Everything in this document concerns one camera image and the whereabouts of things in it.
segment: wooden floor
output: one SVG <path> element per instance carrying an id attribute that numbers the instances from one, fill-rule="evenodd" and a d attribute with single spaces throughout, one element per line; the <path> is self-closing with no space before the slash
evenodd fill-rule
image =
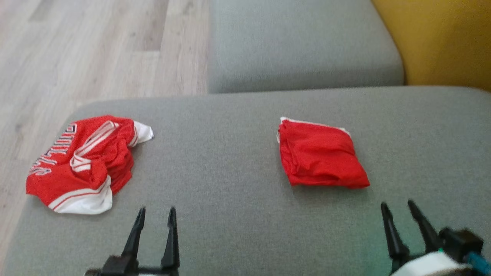
<path id="1" fill-rule="evenodd" d="M 208 0 L 0 0 L 0 271 L 25 178 L 86 103 L 206 93 Z"/>

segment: yellow cushion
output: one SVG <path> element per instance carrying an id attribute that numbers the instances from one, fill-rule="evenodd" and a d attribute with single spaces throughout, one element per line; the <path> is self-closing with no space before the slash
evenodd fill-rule
<path id="1" fill-rule="evenodd" d="M 407 84 L 491 91 L 491 1 L 372 2 L 402 56 Z"/>

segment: clothing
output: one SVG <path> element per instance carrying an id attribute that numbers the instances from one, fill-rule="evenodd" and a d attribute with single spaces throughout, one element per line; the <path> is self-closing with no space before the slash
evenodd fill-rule
<path id="1" fill-rule="evenodd" d="M 68 125 L 32 165 L 27 194 L 58 213 L 100 214 L 131 178 L 130 148 L 153 137 L 149 126 L 111 115 Z"/>
<path id="2" fill-rule="evenodd" d="M 281 163 L 292 186 L 357 189 L 370 185 L 345 129 L 282 117 L 277 138 Z"/>

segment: red jersey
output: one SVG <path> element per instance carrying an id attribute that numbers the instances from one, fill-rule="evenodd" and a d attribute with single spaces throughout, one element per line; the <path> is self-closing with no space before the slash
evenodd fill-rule
<path id="1" fill-rule="evenodd" d="M 152 129 L 111 115 L 76 121 L 32 165 L 27 194 L 58 213 L 100 214 L 131 178 L 131 147 Z"/>

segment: gray couch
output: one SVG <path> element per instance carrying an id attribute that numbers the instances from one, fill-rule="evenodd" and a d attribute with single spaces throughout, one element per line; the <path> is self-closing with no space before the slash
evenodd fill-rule
<path id="1" fill-rule="evenodd" d="M 239 93 L 95 103 L 151 125 L 133 178 L 97 216 L 56 214 L 30 197 L 6 276 L 82 275 L 119 254 L 147 207 L 139 259 L 158 265 L 177 207 L 180 275 L 386 275 L 380 203 L 413 252 L 424 249 L 406 206 L 433 225 L 469 227 L 491 257 L 491 94 L 464 87 Z M 281 116 L 345 127 L 371 186 L 291 187 L 279 161 Z"/>
<path id="2" fill-rule="evenodd" d="M 211 93 L 402 85 L 370 0 L 212 0 Z"/>

